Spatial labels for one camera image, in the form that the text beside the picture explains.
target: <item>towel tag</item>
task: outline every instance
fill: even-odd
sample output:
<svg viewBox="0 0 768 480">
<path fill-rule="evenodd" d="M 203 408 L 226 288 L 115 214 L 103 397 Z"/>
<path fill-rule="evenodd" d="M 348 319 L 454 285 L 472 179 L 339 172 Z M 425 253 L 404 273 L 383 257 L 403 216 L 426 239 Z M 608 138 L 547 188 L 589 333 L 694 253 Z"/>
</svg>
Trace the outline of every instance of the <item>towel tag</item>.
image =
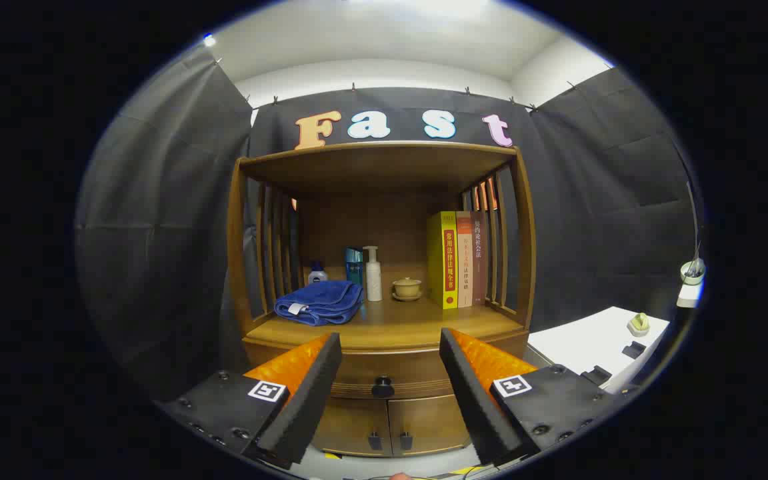
<svg viewBox="0 0 768 480">
<path fill-rule="evenodd" d="M 297 315 L 298 312 L 301 312 L 304 310 L 307 310 L 307 305 L 303 305 L 301 303 L 293 303 L 292 305 L 289 306 L 289 312 L 292 313 L 293 315 Z"/>
</svg>

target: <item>black foam pad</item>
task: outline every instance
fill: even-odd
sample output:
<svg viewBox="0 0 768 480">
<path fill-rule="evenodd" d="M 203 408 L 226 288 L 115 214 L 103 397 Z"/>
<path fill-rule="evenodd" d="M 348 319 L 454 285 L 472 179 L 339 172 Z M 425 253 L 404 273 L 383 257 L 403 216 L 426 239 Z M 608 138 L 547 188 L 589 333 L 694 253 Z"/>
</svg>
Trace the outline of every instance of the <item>black foam pad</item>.
<svg viewBox="0 0 768 480">
<path fill-rule="evenodd" d="M 521 432 L 512 425 L 482 389 L 461 346 L 448 328 L 440 331 L 440 359 L 449 374 L 452 391 L 482 464 L 502 458 L 523 445 Z"/>
<path fill-rule="evenodd" d="M 300 463 L 325 411 L 342 361 L 339 334 L 332 333 L 301 381 L 298 391 L 257 441 L 268 461 Z"/>
</svg>

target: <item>black curtain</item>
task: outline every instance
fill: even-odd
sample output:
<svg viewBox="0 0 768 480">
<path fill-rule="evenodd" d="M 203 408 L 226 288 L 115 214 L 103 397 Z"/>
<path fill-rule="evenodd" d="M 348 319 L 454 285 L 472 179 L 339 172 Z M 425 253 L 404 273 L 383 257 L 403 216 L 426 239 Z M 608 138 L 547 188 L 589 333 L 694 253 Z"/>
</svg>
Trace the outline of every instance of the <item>black curtain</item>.
<svg viewBox="0 0 768 480">
<path fill-rule="evenodd" d="M 156 400 L 240 355 L 239 335 L 222 331 L 219 316 L 229 179 L 251 113 L 198 45 L 128 100 L 83 179 L 83 297 L 112 355 Z"/>
<path fill-rule="evenodd" d="M 561 200 L 557 243 L 539 246 L 540 258 L 551 264 L 537 283 L 533 330 L 610 305 L 673 318 L 695 228 L 685 164 L 663 115 L 612 69 L 531 118 L 552 158 Z"/>
<path fill-rule="evenodd" d="M 429 109 L 452 113 L 453 137 L 430 139 L 424 133 L 421 116 Z M 342 118 L 324 137 L 327 145 L 370 140 L 496 145 L 481 119 L 498 115 L 508 124 L 505 133 L 521 147 L 533 194 L 532 331 L 610 306 L 673 316 L 679 268 L 691 259 L 695 243 L 687 177 L 659 110 L 618 70 L 598 74 L 531 113 L 512 101 L 415 88 L 330 91 L 278 101 L 260 107 L 250 156 L 294 149 L 296 120 L 332 110 Z M 366 110 L 387 116 L 391 131 L 384 139 L 348 136 L 351 116 Z M 506 176 L 499 195 L 514 195 Z M 514 242 L 518 227 L 512 218 L 509 228 Z M 509 252 L 516 250 L 514 243 L 509 246 Z M 517 255 L 509 256 L 509 307 L 516 305 L 517 262 Z"/>
</svg>

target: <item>orange foam pad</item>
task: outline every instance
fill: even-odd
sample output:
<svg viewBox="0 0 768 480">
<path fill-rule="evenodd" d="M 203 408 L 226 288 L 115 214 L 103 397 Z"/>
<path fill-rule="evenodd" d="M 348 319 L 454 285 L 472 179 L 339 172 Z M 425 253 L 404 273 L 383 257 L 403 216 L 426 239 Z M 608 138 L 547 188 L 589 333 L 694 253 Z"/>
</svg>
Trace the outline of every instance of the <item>orange foam pad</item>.
<svg viewBox="0 0 768 480">
<path fill-rule="evenodd" d="M 245 373 L 250 379 L 264 380 L 265 382 L 280 383 L 289 389 L 289 397 L 286 398 L 286 407 L 292 396 L 298 391 L 304 377 L 307 376 L 313 362 L 319 352 L 322 351 L 329 334 L 322 335 L 314 340 L 299 345 L 289 352 L 282 353 L 268 362 Z"/>
<path fill-rule="evenodd" d="M 476 379 L 481 383 L 482 389 L 498 407 L 497 399 L 491 394 L 491 385 L 494 380 L 524 375 L 537 370 L 535 365 L 524 362 L 511 353 L 503 352 L 503 350 L 484 343 L 482 340 L 454 329 L 450 329 L 450 331 L 452 337 L 458 342 L 458 346 L 461 347 L 461 351 L 464 352 L 467 361 L 470 362 L 470 367 L 473 368 L 473 373 L 476 374 Z"/>
</svg>

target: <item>white table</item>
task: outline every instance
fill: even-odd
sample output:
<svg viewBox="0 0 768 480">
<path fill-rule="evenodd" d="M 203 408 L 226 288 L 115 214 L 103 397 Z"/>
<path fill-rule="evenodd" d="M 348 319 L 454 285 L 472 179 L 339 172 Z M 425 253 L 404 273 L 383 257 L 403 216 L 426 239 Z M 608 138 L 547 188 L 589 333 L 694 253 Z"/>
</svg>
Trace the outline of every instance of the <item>white table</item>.
<svg viewBox="0 0 768 480">
<path fill-rule="evenodd" d="M 595 365 L 599 365 L 612 374 L 601 388 L 616 394 L 650 358 L 668 325 L 665 320 L 649 315 L 648 334 L 634 337 L 627 330 L 627 323 L 636 313 L 610 307 L 584 319 L 532 333 L 529 335 L 529 345 L 540 355 L 570 368 L 576 374 L 592 371 Z M 636 359 L 621 352 L 632 341 L 645 346 L 645 351 Z"/>
</svg>

